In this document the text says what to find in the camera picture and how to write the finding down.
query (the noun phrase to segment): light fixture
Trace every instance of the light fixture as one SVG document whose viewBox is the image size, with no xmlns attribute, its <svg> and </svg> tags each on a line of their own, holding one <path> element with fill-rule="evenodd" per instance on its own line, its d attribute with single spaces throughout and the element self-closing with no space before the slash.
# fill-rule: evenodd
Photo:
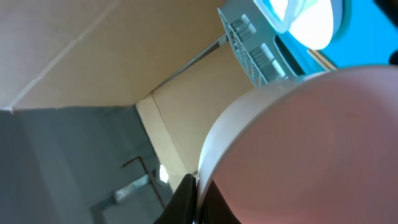
<svg viewBox="0 0 398 224">
<path fill-rule="evenodd" d="M 168 183 L 169 175 L 167 174 L 166 168 L 161 164 L 159 169 L 159 178 L 161 181 Z"/>
</svg>

